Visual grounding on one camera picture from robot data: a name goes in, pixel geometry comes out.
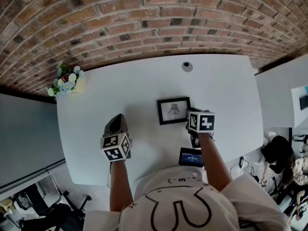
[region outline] person's left arm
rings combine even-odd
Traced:
[[[124,161],[111,164],[110,211],[121,212],[134,202]]]

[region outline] tablet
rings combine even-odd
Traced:
[[[201,150],[181,148],[179,165],[203,167],[203,158]]]

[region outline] white desk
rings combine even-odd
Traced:
[[[181,64],[193,64],[184,72]],[[257,84],[249,58],[179,55],[115,64],[86,72],[83,94],[57,99],[61,141],[74,183],[105,185],[109,163],[100,151],[105,125],[119,113],[128,123],[129,180],[178,164],[190,147],[185,123],[159,125],[156,100],[190,97],[191,106],[217,114],[214,138],[225,161],[263,144]]]

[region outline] shirt sleeve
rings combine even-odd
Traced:
[[[117,231],[119,220],[119,212],[90,211],[86,215],[83,231]]]
[[[243,175],[233,180],[221,193],[235,207],[239,221],[253,222],[261,230],[288,231],[287,216],[254,178]]]

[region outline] framed picture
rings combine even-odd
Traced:
[[[186,110],[190,107],[189,97],[157,100],[159,124],[186,122]]]

